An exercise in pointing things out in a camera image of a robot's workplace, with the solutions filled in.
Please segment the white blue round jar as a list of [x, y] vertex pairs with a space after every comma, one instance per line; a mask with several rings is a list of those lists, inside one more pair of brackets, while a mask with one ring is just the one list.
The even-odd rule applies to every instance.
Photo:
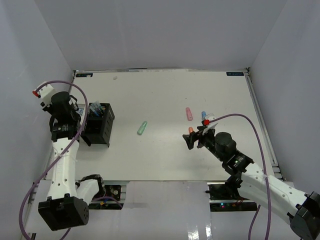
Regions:
[[79, 114], [80, 116], [82, 116], [82, 115], [83, 115], [84, 110], [83, 110], [83, 109], [79, 109], [77, 112], [78, 112], [78, 114]]

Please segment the blue correction tape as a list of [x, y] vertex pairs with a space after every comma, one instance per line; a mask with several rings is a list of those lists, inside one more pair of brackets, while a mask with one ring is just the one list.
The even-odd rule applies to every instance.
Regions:
[[204, 120], [205, 118], [206, 118], [206, 112], [205, 111], [202, 111], [201, 112], [201, 118], [202, 118], [202, 120]]

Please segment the green correction tape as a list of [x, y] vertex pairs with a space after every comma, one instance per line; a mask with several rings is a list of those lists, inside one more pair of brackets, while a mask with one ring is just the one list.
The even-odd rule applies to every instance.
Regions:
[[137, 134], [138, 135], [142, 135], [144, 133], [147, 125], [148, 125], [148, 122], [147, 121], [143, 121], [142, 124], [140, 125], [140, 127], [137, 130]]

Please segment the purple ink pen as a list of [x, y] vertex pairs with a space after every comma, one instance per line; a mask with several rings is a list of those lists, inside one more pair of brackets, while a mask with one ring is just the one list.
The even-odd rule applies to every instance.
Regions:
[[94, 109], [96, 110], [96, 112], [97, 112], [97, 106], [96, 106], [96, 102], [93, 102], [91, 105], [94, 107]]

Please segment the blue ink pen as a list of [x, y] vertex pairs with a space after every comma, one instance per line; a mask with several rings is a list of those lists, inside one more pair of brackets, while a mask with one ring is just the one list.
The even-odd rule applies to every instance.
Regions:
[[96, 111], [98, 112], [99, 116], [102, 116], [103, 115], [102, 106], [99, 103], [96, 104], [96, 109], [97, 109]]

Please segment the green ink pen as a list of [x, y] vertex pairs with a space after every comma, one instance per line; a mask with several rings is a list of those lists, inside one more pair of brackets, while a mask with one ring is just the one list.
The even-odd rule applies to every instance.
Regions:
[[103, 116], [104, 113], [105, 113], [105, 108], [104, 108], [103, 106], [100, 106], [100, 107], [99, 107], [99, 114], [100, 114], [100, 116]]

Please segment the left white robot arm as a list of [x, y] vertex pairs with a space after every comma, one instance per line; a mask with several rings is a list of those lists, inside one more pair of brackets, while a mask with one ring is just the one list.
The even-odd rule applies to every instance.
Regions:
[[52, 231], [84, 226], [89, 221], [89, 204], [105, 196], [106, 187], [99, 174], [76, 181], [76, 156], [79, 149], [81, 116], [73, 97], [66, 91], [52, 95], [44, 111], [51, 114], [51, 139], [54, 155], [50, 188], [38, 212]]

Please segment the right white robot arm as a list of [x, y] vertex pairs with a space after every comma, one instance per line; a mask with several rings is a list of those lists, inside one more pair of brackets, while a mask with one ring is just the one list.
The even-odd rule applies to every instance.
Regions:
[[296, 189], [263, 169], [249, 156], [237, 149], [236, 142], [227, 132], [216, 133], [213, 127], [199, 126], [197, 132], [184, 134], [189, 150], [206, 148], [230, 175], [226, 195], [251, 200], [270, 210], [286, 222], [303, 240], [315, 240], [320, 235], [320, 195]]

